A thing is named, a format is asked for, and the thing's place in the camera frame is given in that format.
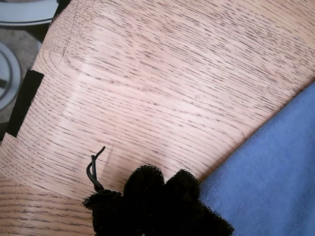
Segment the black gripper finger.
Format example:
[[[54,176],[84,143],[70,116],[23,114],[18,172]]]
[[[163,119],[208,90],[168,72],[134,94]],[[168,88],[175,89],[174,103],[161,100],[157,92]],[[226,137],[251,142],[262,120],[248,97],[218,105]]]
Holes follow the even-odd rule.
[[[163,213],[164,177],[152,165],[137,168],[123,193],[101,190],[83,201],[97,236],[168,236]]]
[[[234,228],[199,199],[196,178],[179,170],[166,182],[166,233],[168,236],[230,236]]]

